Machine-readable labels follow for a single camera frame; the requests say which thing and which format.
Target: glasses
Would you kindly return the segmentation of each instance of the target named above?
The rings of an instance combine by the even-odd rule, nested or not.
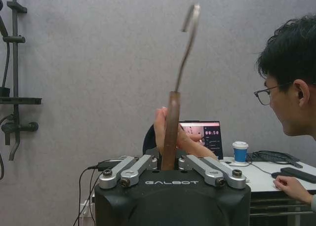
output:
[[[262,105],[269,105],[270,102],[271,102],[271,91],[270,90],[272,90],[274,88],[277,88],[277,87],[282,87],[282,86],[285,86],[285,85],[288,85],[288,84],[291,84],[291,83],[292,82],[288,82],[286,84],[280,84],[280,85],[277,85],[277,86],[274,86],[274,87],[271,87],[271,88],[258,90],[256,92],[254,92],[254,95],[258,98],[259,102]]]

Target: paper cup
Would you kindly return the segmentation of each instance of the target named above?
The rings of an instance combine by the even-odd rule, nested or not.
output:
[[[244,164],[246,162],[248,147],[249,145],[243,141],[235,141],[233,143],[236,163]]]

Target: person's hand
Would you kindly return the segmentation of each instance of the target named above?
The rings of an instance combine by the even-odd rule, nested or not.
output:
[[[156,118],[154,122],[156,144],[160,151],[163,153],[165,124],[166,124],[167,108],[156,110]],[[184,150],[187,154],[193,154],[196,157],[207,157],[210,156],[217,159],[216,155],[208,148],[204,147],[200,143],[197,143],[201,139],[201,135],[190,135],[188,136],[182,127],[179,125],[178,128],[178,139],[177,147]]]
[[[288,196],[306,204],[311,204],[313,196],[294,177],[278,176],[273,183]]]

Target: eyeglass frame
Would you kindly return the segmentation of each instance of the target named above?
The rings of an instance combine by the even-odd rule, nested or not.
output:
[[[257,97],[257,99],[259,100],[259,102],[260,102],[262,105],[267,106],[267,105],[269,105],[270,102],[271,102],[271,91],[270,91],[271,89],[278,88],[278,87],[282,87],[282,86],[285,86],[285,85],[289,85],[289,84],[291,84],[291,83],[292,83],[292,81],[291,81],[291,82],[288,82],[288,83],[285,83],[285,84],[280,84],[280,85],[277,85],[277,86],[274,86],[274,87],[271,87],[271,88],[258,90],[258,91],[253,92],[253,94]],[[269,102],[268,104],[263,104],[262,101],[260,100],[260,98],[259,98],[259,93],[261,93],[261,92],[266,92],[266,93],[269,95],[269,97],[270,97],[270,102]]]

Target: brown stick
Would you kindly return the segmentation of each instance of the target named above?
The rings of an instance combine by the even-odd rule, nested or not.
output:
[[[168,115],[164,137],[162,170],[173,170],[178,138],[178,125],[180,114],[180,93],[171,91],[169,94]]]

